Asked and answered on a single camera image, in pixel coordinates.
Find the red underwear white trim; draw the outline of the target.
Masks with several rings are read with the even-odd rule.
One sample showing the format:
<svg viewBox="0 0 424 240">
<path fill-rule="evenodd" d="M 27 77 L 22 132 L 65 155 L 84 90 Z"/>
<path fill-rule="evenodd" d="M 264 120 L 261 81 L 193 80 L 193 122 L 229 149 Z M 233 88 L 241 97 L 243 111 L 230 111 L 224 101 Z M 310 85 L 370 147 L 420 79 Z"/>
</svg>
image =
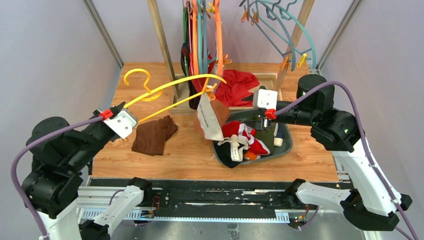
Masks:
<svg viewBox="0 0 424 240">
<path fill-rule="evenodd" d="M 247 143 L 247 151 L 256 156 L 266 156 L 274 152 L 274 147 L 264 136 L 257 135 L 254 128 L 241 121 L 230 121 L 221 128 L 225 138 L 236 136 L 238 140 Z"/>
</svg>

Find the black underwear cream waistband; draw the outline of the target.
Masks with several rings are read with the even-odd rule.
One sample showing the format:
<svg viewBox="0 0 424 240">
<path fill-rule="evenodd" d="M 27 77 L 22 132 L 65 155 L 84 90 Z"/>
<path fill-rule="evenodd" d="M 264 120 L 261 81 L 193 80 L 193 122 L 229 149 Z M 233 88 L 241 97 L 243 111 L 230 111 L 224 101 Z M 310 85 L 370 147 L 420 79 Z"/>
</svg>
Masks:
<svg viewBox="0 0 424 240">
<path fill-rule="evenodd" d="M 248 151 L 248 145 L 227 141 L 221 144 L 215 142 L 213 147 L 218 161 L 230 169 L 248 161 L 244 157 L 244 154 Z"/>
</svg>

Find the brown underwear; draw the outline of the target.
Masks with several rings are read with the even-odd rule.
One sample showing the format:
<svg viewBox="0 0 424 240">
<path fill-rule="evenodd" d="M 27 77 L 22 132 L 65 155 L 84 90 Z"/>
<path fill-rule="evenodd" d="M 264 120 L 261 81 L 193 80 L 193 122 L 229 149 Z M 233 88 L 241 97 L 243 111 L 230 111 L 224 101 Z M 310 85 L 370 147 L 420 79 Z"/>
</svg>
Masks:
<svg viewBox="0 0 424 240">
<path fill-rule="evenodd" d="M 222 127 L 230 117 L 230 109 L 219 100 L 210 100 L 207 94 L 200 97 L 194 115 L 194 131 L 207 142 L 224 139 Z"/>
</svg>

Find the teal plastic clip hanger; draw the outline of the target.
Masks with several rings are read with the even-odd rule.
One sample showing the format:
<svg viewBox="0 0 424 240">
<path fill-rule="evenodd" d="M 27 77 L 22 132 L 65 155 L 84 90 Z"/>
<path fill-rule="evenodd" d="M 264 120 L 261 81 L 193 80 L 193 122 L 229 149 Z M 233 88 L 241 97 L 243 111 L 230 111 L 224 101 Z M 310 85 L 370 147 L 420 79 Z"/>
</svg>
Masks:
<svg viewBox="0 0 424 240">
<path fill-rule="evenodd" d="M 289 2 L 282 3 L 281 0 L 280 5 L 285 7 Z M 298 15 L 295 15 L 291 12 L 293 5 L 289 7 L 289 13 L 293 15 L 294 20 L 286 21 L 284 24 L 288 29 L 288 32 L 292 35 L 294 39 L 294 44 L 299 51 L 296 60 L 292 62 L 286 63 L 284 60 L 280 65 L 280 69 L 289 69 L 290 71 L 294 71 L 295 69 L 304 67 L 308 64 L 311 64 L 313 67 L 317 64 L 317 50 L 310 36 L 309 32 L 306 29 L 306 23 L 309 19 L 309 16 L 312 12 L 312 7 L 314 6 L 314 0 L 303 0 L 301 3 L 301 7 Z"/>
</svg>

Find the blue-grey plastic clip hanger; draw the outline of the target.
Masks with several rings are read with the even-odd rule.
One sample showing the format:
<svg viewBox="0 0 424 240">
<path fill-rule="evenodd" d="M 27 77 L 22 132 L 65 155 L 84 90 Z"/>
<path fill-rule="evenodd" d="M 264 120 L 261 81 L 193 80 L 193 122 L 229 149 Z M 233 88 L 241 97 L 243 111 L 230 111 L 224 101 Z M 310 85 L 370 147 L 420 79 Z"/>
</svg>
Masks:
<svg viewBox="0 0 424 240">
<path fill-rule="evenodd" d="M 294 20 L 289 8 L 295 3 L 293 0 L 281 6 L 279 0 L 243 0 L 239 4 L 244 11 L 241 21 L 250 21 L 252 26 L 257 27 L 287 64 L 296 60 L 299 53 L 293 36 L 285 26 L 285 22 Z"/>
</svg>

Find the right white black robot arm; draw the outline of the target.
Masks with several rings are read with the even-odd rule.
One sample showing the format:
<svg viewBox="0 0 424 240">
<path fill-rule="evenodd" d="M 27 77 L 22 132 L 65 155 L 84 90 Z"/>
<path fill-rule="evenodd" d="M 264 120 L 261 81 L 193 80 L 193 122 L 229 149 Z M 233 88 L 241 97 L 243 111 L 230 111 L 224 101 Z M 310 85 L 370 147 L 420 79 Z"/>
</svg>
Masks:
<svg viewBox="0 0 424 240">
<path fill-rule="evenodd" d="M 261 86 L 250 98 L 259 111 L 256 129 L 271 122 L 309 126 L 311 137 L 341 163 L 353 184 L 352 189 L 336 189 L 296 179 L 285 191 L 293 207 L 314 205 L 341 213 L 364 231 L 396 230 L 412 199 L 393 188 L 373 157 L 358 110 L 334 107 L 336 85 L 318 74 L 304 75 L 293 102 L 278 100 L 276 91 Z"/>
</svg>

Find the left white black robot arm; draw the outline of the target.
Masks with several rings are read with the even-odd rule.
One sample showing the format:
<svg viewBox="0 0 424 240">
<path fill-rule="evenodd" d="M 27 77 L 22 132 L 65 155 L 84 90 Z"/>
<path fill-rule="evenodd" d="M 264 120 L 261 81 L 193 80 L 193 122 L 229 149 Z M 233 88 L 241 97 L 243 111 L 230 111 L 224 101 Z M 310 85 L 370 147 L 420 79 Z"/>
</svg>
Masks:
<svg viewBox="0 0 424 240">
<path fill-rule="evenodd" d="M 128 137 L 138 119 L 123 103 L 94 111 L 86 121 L 69 124 L 49 117 L 32 130 L 22 153 L 31 152 L 30 174 L 17 185 L 24 205 L 40 227 L 43 240 L 109 240 L 134 207 L 150 205 L 152 183 L 135 177 L 104 212 L 79 223 L 81 172 L 106 144 Z"/>
</svg>

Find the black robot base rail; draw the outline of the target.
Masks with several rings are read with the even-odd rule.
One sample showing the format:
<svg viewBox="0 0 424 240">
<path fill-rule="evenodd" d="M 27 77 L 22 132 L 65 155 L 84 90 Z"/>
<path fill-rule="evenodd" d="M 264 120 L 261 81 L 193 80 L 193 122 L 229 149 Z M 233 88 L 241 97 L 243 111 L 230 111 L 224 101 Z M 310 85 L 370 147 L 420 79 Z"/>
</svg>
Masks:
<svg viewBox="0 0 424 240">
<path fill-rule="evenodd" d="M 288 181 L 152 180 L 152 196 L 130 210 L 124 226 L 152 222 L 294 224 L 296 217 L 329 207 L 305 205 L 287 195 Z"/>
</svg>

